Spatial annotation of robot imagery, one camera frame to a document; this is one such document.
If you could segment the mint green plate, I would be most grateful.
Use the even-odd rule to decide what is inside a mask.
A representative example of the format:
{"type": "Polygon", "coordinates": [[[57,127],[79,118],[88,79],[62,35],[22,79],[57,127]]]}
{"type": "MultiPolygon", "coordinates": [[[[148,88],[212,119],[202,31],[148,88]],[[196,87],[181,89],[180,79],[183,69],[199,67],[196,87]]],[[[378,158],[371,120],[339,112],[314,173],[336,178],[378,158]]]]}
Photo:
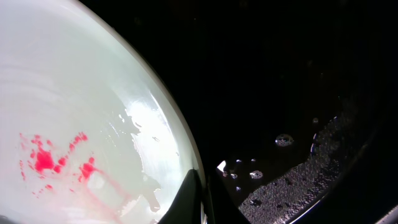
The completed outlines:
{"type": "Polygon", "coordinates": [[[157,223],[205,174],[149,64],[78,1],[1,2],[1,220],[157,223]]]}

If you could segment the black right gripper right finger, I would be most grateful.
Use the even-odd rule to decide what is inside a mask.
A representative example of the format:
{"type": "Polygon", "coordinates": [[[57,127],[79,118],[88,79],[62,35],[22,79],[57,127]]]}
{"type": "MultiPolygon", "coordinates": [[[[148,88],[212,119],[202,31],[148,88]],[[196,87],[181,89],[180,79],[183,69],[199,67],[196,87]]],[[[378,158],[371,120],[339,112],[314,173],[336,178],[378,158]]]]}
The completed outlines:
{"type": "Polygon", "coordinates": [[[208,176],[208,195],[210,198],[210,223],[249,224],[234,205],[216,170],[211,171],[208,176]]]}

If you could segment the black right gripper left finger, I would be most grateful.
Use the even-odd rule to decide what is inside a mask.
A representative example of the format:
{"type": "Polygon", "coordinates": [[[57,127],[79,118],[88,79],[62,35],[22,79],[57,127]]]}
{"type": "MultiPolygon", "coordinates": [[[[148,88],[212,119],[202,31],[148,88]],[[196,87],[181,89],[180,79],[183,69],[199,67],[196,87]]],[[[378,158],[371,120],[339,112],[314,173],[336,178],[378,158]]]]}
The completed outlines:
{"type": "Polygon", "coordinates": [[[158,224],[200,224],[201,184],[195,169],[190,169],[169,210],[158,224]]]}

